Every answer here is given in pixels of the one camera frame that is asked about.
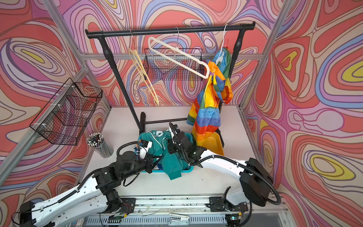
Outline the teal green jacket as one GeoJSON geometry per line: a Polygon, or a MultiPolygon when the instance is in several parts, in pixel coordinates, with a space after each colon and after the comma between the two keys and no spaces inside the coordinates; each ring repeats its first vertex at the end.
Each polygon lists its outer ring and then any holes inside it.
{"type": "MultiPolygon", "coordinates": [[[[161,161],[157,164],[161,169],[186,169],[189,165],[184,159],[177,157],[176,154],[167,154],[167,142],[171,139],[171,133],[169,130],[166,131],[148,131],[139,135],[138,140],[149,141],[152,143],[148,153],[154,156],[162,156],[161,161]]],[[[170,173],[167,174],[170,180],[174,180],[182,177],[182,173],[170,173]]]]}

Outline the multicolour patchwork jacket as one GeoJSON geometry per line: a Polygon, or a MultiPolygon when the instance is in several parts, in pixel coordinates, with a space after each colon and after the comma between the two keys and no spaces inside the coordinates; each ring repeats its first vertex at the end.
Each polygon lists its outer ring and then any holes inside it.
{"type": "Polygon", "coordinates": [[[194,100],[187,117],[187,124],[193,126],[192,135],[198,146],[219,129],[219,104],[229,104],[233,98],[229,74],[231,62],[231,54],[226,47],[208,62],[210,72],[206,86],[194,100]]]}

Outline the wooden hanger gold hook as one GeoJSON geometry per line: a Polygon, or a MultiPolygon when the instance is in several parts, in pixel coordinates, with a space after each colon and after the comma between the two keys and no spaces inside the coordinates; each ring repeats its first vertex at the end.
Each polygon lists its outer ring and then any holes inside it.
{"type": "Polygon", "coordinates": [[[154,86],[152,85],[150,78],[148,77],[148,74],[143,66],[143,63],[139,56],[138,51],[136,49],[131,49],[129,47],[128,54],[129,54],[129,57],[130,57],[133,65],[136,67],[136,70],[140,74],[140,77],[144,80],[144,83],[146,84],[148,90],[150,91],[156,105],[159,106],[160,102],[159,102],[156,90],[155,90],[154,86]]]}

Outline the silver hook hanger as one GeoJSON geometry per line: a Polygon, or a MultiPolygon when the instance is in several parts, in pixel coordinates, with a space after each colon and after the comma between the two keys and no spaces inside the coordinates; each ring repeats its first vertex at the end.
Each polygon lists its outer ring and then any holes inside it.
{"type": "Polygon", "coordinates": [[[203,78],[203,79],[207,79],[209,77],[209,73],[210,73],[210,70],[209,70],[209,66],[207,63],[205,63],[203,60],[199,60],[198,58],[184,52],[184,51],[181,51],[178,47],[173,47],[159,39],[156,39],[154,37],[149,37],[148,40],[147,40],[147,44],[148,44],[148,48],[151,52],[155,53],[156,55],[159,55],[171,62],[173,62],[174,64],[186,69],[187,71],[191,72],[191,73],[194,73],[195,75],[203,78]],[[152,42],[154,43],[157,43],[157,44],[160,44],[162,45],[163,47],[167,48],[168,50],[172,50],[174,52],[174,57],[171,57],[171,55],[169,54],[165,54],[165,53],[162,53],[160,51],[158,51],[157,49],[153,48],[152,47],[152,42]],[[198,72],[197,70],[194,70],[192,69],[191,67],[185,65],[184,63],[181,63],[181,61],[179,60],[180,58],[185,58],[187,60],[191,60],[193,62],[195,62],[196,64],[198,65],[202,65],[205,70],[206,70],[206,74],[204,73],[200,73],[198,72]]]}

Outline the white wire hanger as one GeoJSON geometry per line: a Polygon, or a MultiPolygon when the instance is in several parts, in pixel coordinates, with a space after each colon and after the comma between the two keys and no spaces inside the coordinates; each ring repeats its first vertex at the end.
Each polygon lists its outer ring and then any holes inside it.
{"type": "Polygon", "coordinates": [[[216,65],[218,65],[219,63],[222,62],[223,60],[223,56],[224,56],[224,51],[223,51],[223,47],[225,44],[225,35],[226,35],[226,28],[227,28],[228,24],[225,25],[224,30],[223,30],[223,40],[222,40],[222,44],[220,46],[220,50],[218,52],[218,58],[216,60],[216,65]]]}

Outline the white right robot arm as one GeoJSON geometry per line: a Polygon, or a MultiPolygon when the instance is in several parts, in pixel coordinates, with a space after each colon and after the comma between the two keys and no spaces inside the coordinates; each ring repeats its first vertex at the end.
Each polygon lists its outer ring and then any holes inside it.
{"type": "Polygon", "coordinates": [[[225,199],[231,205],[251,202],[260,207],[267,203],[280,205],[281,196],[273,186],[273,178],[262,167],[261,163],[253,158],[248,161],[230,159],[218,155],[211,150],[194,145],[185,133],[176,124],[169,123],[171,133],[170,151],[181,155],[189,166],[213,169],[228,175],[240,183],[236,189],[229,187],[225,199]]]}

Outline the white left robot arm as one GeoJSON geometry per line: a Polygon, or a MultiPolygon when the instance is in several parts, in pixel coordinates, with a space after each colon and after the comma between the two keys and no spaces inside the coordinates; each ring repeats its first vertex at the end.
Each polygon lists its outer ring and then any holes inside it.
{"type": "Polygon", "coordinates": [[[116,187],[141,172],[152,173],[162,156],[149,154],[152,143],[133,141],[118,148],[136,145],[136,151],[118,153],[116,161],[90,172],[79,185],[48,200],[28,201],[17,212],[20,227],[61,227],[94,213],[129,214],[132,208],[123,202],[116,187]]]}

